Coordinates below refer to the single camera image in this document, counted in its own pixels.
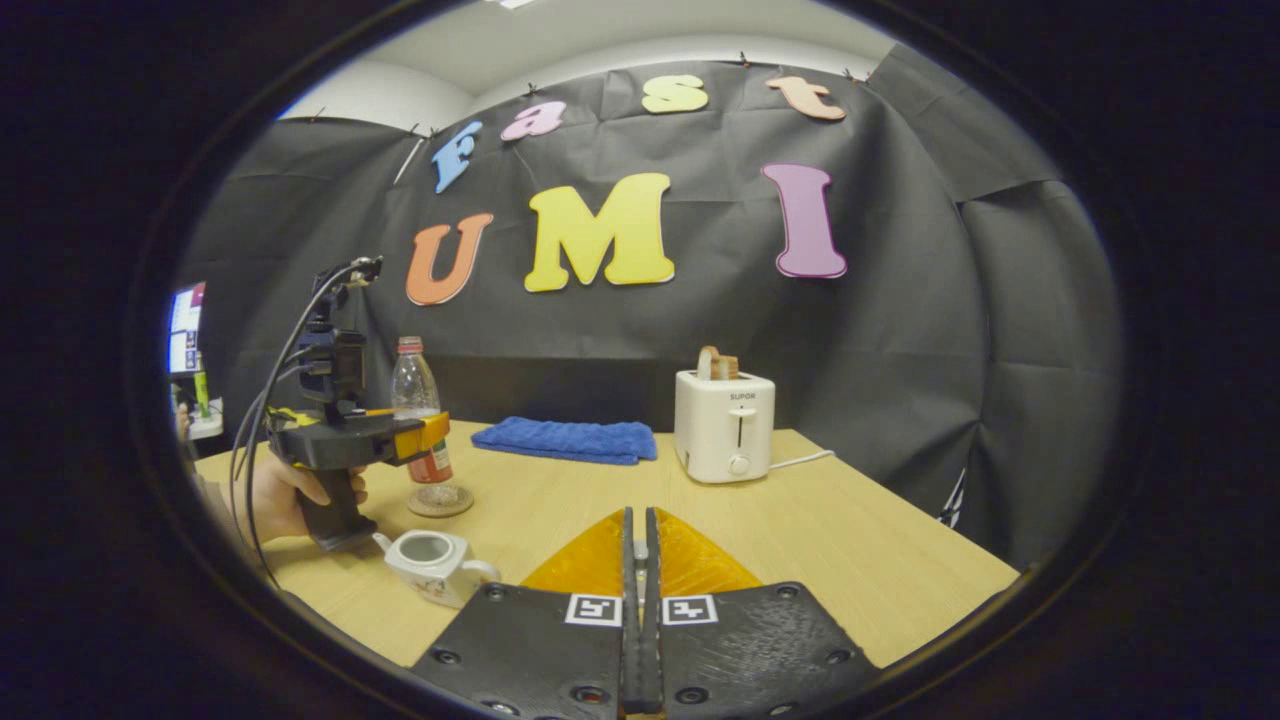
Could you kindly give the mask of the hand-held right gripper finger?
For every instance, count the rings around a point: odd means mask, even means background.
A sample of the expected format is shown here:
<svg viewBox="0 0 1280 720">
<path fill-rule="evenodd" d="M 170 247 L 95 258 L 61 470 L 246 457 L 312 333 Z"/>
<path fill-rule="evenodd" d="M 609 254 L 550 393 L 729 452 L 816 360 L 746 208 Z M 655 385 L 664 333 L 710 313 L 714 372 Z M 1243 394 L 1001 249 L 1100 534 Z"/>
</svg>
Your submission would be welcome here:
<svg viewBox="0 0 1280 720">
<path fill-rule="evenodd" d="M 640 630 L 634 512 L 621 509 L 571 541 L 563 577 L 486 582 L 410 671 L 468 712 L 499 719 L 622 719 Z"/>
<path fill-rule="evenodd" d="M 649 507 L 646 527 L 667 719 L 841 715 L 882 678 L 801 582 L 759 582 L 666 510 Z"/>
</svg>

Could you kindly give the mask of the clear plastic water bottle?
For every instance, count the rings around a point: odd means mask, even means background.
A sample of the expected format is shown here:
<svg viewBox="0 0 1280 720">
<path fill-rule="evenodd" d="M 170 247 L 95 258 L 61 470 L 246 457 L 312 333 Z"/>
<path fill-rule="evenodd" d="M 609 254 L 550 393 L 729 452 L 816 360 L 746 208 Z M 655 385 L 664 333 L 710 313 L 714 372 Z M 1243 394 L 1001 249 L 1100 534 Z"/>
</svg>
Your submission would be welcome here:
<svg viewBox="0 0 1280 720">
<path fill-rule="evenodd" d="M 424 345 L 419 336 L 401 336 L 397 345 L 398 357 L 392 374 L 390 402 L 397 419 L 431 420 L 443 416 L 442 401 L 434 375 L 422 355 Z M 453 477 L 451 457 L 447 448 L 447 427 L 433 437 L 430 450 L 408 462 L 410 479 L 419 484 L 436 484 Z"/>
</svg>

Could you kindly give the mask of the round cork coaster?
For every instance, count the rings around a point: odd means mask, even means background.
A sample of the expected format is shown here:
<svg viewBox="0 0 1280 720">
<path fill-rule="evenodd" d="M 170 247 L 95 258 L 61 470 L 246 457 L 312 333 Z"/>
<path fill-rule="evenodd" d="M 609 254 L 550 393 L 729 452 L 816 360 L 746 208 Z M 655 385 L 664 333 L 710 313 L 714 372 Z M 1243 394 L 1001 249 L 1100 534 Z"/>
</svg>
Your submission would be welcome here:
<svg viewBox="0 0 1280 720">
<path fill-rule="evenodd" d="M 474 495 L 452 483 L 417 486 L 407 498 L 407 509 L 421 518 L 452 518 L 474 506 Z"/>
</svg>

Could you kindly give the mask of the white ceramic teacup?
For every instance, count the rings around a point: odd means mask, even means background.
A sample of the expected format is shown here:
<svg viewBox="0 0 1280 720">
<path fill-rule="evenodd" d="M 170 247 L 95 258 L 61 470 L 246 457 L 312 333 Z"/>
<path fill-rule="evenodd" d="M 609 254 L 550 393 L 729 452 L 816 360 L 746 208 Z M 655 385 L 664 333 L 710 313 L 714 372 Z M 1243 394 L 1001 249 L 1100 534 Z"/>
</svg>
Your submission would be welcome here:
<svg viewBox="0 0 1280 720">
<path fill-rule="evenodd" d="M 392 539 L 372 534 L 385 565 L 426 601 L 462 609 L 485 584 L 502 580 L 490 562 L 475 557 L 470 543 L 438 530 L 408 530 Z"/>
</svg>

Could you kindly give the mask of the computer monitor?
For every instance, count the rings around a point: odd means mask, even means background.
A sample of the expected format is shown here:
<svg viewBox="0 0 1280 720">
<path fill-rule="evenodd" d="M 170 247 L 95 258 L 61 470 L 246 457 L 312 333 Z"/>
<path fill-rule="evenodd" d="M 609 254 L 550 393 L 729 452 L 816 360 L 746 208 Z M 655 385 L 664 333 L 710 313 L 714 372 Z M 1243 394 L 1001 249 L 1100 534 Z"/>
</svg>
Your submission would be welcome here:
<svg viewBox="0 0 1280 720">
<path fill-rule="evenodd" d="M 193 375 L 202 370 L 200 328 L 207 283 L 179 288 L 172 297 L 166 341 L 166 373 Z"/>
</svg>

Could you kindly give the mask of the blue folded towel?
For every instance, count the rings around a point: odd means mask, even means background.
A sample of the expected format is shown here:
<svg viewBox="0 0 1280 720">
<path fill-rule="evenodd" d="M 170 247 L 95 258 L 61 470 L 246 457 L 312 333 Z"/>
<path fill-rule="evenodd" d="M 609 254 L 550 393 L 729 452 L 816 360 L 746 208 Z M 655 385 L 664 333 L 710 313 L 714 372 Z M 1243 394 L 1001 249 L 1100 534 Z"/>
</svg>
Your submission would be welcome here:
<svg viewBox="0 0 1280 720">
<path fill-rule="evenodd" d="M 639 421 L 596 424 L 509 416 L 474 433 L 471 443 L 497 452 L 616 466 L 658 457 L 652 428 Z"/>
</svg>

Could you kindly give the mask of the white toaster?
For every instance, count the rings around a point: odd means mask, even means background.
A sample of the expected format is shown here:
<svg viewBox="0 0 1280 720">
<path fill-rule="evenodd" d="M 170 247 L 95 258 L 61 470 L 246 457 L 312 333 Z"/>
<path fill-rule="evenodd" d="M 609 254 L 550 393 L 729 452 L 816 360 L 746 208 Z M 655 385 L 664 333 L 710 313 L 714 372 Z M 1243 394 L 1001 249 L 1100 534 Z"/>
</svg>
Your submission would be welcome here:
<svg viewBox="0 0 1280 720">
<path fill-rule="evenodd" d="M 763 377 L 675 377 L 675 448 L 685 471 L 701 484 L 765 477 L 772 466 L 776 386 Z"/>
</svg>

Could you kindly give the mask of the black backdrop cloth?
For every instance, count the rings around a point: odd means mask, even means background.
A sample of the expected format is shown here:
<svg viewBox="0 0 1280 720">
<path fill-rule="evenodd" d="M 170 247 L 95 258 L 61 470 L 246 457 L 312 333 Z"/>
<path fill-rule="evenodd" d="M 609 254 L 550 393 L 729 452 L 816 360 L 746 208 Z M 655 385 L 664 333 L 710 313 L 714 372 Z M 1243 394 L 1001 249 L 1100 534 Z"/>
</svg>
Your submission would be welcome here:
<svg viewBox="0 0 1280 720">
<path fill-rule="evenodd" d="M 1065 174 L 905 46 L 864 82 L 676 61 L 515 97 L 436 137 L 279 120 L 229 172 L 175 283 L 239 419 L 314 277 L 385 260 L 346 311 L 389 395 L 420 334 L 456 418 L 672 427 L 716 346 L 774 421 L 1016 569 L 1093 500 L 1123 395 L 1116 278 Z"/>
</svg>

